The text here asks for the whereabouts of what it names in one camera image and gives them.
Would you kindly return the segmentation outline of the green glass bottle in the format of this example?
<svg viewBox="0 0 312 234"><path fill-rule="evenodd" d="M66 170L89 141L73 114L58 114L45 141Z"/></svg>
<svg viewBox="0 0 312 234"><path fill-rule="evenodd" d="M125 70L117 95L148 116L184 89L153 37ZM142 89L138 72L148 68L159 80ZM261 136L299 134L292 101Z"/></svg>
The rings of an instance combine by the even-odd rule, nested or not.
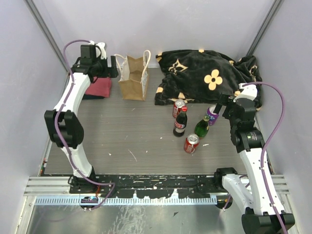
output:
<svg viewBox="0 0 312 234"><path fill-rule="evenodd" d="M194 129L194 133L200 138L204 138L209 131L209 120L210 117L205 115L203 119L197 123Z"/></svg>

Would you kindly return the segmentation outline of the glass cola bottle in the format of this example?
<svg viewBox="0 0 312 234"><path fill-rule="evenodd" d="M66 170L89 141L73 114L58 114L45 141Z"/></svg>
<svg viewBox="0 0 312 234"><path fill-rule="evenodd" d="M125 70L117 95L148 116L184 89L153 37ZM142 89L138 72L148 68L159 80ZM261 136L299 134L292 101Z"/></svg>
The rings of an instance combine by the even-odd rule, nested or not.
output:
<svg viewBox="0 0 312 234"><path fill-rule="evenodd" d="M185 133L188 120L187 110L188 110L187 106L183 106L175 119L173 134L176 137L181 137Z"/></svg>

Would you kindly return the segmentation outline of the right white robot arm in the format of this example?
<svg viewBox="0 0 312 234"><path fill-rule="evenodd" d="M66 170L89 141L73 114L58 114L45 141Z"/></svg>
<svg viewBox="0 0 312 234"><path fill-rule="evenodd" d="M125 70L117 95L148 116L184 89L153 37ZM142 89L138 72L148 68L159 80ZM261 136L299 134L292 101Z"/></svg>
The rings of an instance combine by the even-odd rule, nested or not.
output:
<svg viewBox="0 0 312 234"><path fill-rule="evenodd" d="M250 188L243 185L233 168L218 168L214 187L227 191L239 207L241 222L247 234L286 234L295 224L293 214L287 213L275 190L267 164L262 133L255 127L254 97L234 97L222 94L214 113L221 107L223 117L230 122L233 145L246 169Z"/></svg>

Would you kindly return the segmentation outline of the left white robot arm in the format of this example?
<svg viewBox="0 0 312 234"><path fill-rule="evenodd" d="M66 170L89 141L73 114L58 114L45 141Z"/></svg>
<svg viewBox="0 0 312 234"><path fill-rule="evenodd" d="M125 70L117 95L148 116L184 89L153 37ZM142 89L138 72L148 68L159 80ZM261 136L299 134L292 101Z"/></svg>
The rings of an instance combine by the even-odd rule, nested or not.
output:
<svg viewBox="0 0 312 234"><path fill-rule="evenodd" d="M84 129L77 114L86 90L97 78L118 76L115 56L108 65L106 43L81 40L80 57L68 64L69 81L53 110L44 113L50 140L67 156L73 170L69 180L71 192L94 193L102 185L97 182L95 170L87 159L82 142Z"/></svg>

